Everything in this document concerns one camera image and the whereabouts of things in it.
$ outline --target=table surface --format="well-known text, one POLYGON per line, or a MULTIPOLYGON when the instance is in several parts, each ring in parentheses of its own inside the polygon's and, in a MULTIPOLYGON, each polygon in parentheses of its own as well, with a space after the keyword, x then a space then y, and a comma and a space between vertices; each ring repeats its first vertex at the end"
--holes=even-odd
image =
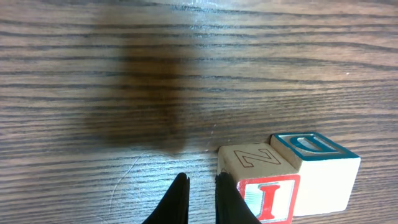
POLYGON ((346 211, 398 222, 398 2, 0 2, 0 223, 141 223, 216 149, 318 131, 362 157, 346 211))

